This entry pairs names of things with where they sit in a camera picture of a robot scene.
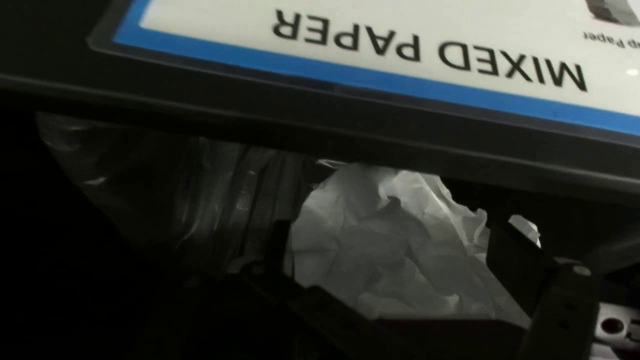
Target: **crumpled paper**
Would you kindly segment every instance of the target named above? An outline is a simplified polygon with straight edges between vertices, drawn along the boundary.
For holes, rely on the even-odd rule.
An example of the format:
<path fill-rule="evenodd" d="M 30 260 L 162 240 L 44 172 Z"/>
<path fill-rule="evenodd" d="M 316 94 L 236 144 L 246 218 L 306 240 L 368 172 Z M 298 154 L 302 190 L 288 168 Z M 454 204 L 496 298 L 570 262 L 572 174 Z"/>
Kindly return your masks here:
<path fill-rule="evenodd" d="M 366 318 L 528 316 L 484 266 L 486 212 L 452 200 L 438 176 L 344 166 L 290 232 L 286 272 Z"/>

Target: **white label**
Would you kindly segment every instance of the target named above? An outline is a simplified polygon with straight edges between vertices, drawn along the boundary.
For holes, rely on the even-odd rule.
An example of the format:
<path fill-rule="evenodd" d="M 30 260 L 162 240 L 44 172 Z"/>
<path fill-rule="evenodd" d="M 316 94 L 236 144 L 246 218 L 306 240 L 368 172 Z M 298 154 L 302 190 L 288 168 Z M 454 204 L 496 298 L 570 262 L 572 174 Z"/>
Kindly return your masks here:
<path fill-rule="evenodd" d="M 568 122 L 578 124 L 588 110 L 604 110 L 640 128 L 640 2 L 622 0 L 620 20 L 622 10 L 610 2 L 138 0 L 116 40 L 356 88 L 554 120 L 574 116 Z M 162 48 L 162 38 L 148 34 L 198 42 L 180 46 L 172 38 Z M 528 98 L 544 102 L 522 108 Z"/>

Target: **blue border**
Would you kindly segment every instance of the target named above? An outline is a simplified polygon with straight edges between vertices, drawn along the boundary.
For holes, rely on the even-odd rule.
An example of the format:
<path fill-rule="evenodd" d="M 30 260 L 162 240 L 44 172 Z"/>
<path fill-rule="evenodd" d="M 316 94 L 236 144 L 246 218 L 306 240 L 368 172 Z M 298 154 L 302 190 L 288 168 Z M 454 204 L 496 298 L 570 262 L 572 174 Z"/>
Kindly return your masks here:
<path fill-rule="evenodd" d="M 186 58 L 242 66 L 284 76 L 334 82 L 350 88 L 366 88 L 424 100 L 440 100 L 448 104 L 498 110 L 538 120 L 554 120 L 564 124 L 578 124 L 640 136 L 640 118 L 630 114 L 536 100 L 514 94 L 500 94 L 490 90 L 408 78 L 388 72 L 362 70 L 330 62 L 306 60 L 298 56 L 284 56 L 274 52 L 250 50 L 240 46 L 144 30 L 140 28 L 140 20 L 150 2 L 152 0 L 134 0 L 114 36 L 116 44 L 138 46 L 164 54 L 178 54 Z"/>

